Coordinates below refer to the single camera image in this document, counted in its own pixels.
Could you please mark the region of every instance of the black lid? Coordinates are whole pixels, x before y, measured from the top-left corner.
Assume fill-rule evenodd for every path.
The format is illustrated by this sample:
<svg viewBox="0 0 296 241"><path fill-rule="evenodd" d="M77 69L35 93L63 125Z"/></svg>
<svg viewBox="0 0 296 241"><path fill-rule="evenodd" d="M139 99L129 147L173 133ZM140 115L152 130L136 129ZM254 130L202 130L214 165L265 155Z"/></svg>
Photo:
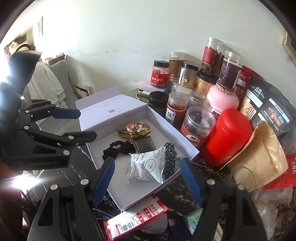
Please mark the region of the black lid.
<svg viewBox="0 0 296 241"><path fill-rule="evenodd" d="M217 77L216 76L212 76L212 75L206 75L206 74L204 74L204 73L202 73L202 72L197 72L197 76L198 76L198 78L200 78L201 80L203 80L203 81L205 81L205 82L208 82L208 83L210 83L210 84L213 84L213 85L215 85L216 84L216 82L217 82Z"/></svg>
<svg viewBox="0 0 296 241"><path fill-rule="evenodd" d="M198 67L196 67L196 66L194 66L194 65L191 65L191 64L187 64L187 63L184 63L184 64L183 64L183 68L186 68L186 69L193 69L193 70L198 71Z"/></svg>
<svg viewBox="0 0 296 241"><path fill-rule="evenodd" d="M168 62L162 61L162 60L154 60L154 66L160 67L160 68L168 68Z"/></svg>
<svg viewBox="0 0 296 241"><path fill-rule="evenodd" d="M156 108L165 108L168 103L168 94L162 91L153 91L149 94L148 102Z"/></svg>

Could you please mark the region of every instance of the box flap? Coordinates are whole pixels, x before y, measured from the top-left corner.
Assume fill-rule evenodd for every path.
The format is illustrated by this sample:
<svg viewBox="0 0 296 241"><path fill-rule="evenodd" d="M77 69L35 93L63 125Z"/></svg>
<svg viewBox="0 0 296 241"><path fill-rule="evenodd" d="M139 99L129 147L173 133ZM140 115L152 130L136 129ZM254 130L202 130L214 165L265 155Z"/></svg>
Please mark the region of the box flap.
<svg viewBox="0 0 296 241"><path fill-rule="evenodd" d="M75 101L75 104L78 110L82 110L88 106L91 106L95 103L106 100L108 98L114 97L116 95L120 95L120 90L118 89L117 86L107 90L103 90L101 92L94 93L90 96L77 100Z"/></svg>
<svg viewBox="0 0 296 241"><path fill-rule="evenodd" d="M96 125L146 105L142 101L122 94L96 102L80 110L79 122L81 130L89 130Z"/></svg>

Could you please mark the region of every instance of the pink container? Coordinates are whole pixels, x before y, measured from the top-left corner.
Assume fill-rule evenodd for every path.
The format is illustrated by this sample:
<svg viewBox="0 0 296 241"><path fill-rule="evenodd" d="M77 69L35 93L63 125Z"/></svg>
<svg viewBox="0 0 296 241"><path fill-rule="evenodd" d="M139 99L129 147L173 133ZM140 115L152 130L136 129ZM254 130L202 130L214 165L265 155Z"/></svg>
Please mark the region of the pink container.
<svg viewBox="0 0 296 241"><path fill-rule="evenodd" d="M215 85L212 86L207 94L206 109L208 109L218 119L221 112L226 108L237 109L239 99L235 93L230 95L220 91Z"/></svg>

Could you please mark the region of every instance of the red plastic bottle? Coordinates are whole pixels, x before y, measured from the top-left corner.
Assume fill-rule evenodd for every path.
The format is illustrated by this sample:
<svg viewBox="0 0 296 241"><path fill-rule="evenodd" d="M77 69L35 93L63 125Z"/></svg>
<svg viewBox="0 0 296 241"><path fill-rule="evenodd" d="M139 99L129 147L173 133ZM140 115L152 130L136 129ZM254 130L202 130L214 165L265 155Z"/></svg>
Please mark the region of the red plastic bottle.
<svg viewBox="0 0 296 241"><path fill-rule="evenodd" d="M230 108L223 110L202 146L205 161L213 166L224 165L244 147L251 135L252 126L241 112Z"/></svg>

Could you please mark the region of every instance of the open gift box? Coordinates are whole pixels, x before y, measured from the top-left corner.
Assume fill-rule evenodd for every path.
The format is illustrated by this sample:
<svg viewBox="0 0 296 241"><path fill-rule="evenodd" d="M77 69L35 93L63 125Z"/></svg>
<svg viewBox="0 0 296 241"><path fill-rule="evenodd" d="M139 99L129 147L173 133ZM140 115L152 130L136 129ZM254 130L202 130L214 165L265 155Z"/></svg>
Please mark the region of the open gift box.
<svg viewBox="0 0 296 241"><path fill-rule="evenodd" d="M151 129L151 139L156 150L165 143L171 142L177 154L182 154L192 160L199 151L172 125L162 118L147 104L129 96L120 94L117 87L113 87L86 98L76 101L76 106L81 112L79 118L82 131L95 131L97 138L92 143L87 143L91 158L99 169L104 160L103 150L117 140L126 141L117 133L130 122L147 123ZM163 184L155 180L137 181L131 184L125 182L129 155L119 154L115 159L115 172L108 187L108 192L120 210L126 210L136 203L158 192L179 174L175 174L164 181Z"/></svg>

